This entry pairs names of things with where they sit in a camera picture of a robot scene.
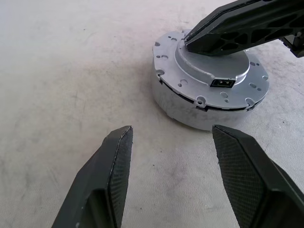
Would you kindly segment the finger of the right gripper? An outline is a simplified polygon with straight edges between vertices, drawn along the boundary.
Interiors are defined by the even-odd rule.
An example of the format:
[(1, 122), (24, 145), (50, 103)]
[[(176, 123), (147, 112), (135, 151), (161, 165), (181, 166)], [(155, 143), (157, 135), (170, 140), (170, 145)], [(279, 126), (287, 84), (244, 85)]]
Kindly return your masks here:
[(249, 32), (251, 43), (186, 43), (186, 49), (206, 56), (224, 56), (304, 30), (304, 0), (262, 0), (261, 3), (264, 5), (221, 23), (229, 29)]
[(263, 6), (262, 0), (237, 0), (215, 9), (201, 20), (184, 38), (185, 43), (251, 43), (250, 33), (221, 26), (228, 18), (254, 7)]

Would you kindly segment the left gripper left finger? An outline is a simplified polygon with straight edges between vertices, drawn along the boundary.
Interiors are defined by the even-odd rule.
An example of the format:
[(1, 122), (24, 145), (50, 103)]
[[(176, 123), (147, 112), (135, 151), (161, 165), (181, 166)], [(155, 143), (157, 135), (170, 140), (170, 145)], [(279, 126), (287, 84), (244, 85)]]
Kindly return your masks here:
[(51, 228), (121, 228), (133, 128), (111, 131), (77, 173)]

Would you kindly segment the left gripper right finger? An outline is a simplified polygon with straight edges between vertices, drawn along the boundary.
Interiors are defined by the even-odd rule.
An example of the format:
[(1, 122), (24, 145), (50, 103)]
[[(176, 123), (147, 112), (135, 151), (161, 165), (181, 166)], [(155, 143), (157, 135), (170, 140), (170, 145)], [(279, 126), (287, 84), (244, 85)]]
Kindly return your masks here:
[(304, 228), (304, 193), (252, 136), (212, 127), (224, 188), (240, 228)]

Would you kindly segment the silver motor housing copper windings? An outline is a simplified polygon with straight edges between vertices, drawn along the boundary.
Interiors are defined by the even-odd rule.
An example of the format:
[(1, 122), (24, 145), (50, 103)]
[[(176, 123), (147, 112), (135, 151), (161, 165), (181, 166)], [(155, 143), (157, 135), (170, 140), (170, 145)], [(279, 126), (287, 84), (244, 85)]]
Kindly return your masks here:
[(156, 77), (152, 76), (152, 92), (161, 109), (172, 119), (193, 128), (209, 131), (215, 124), (235, 127), (242, 123), (260, 104), (243, 110), (217, 110), (196, 106), (185, 97), (176, 94)]

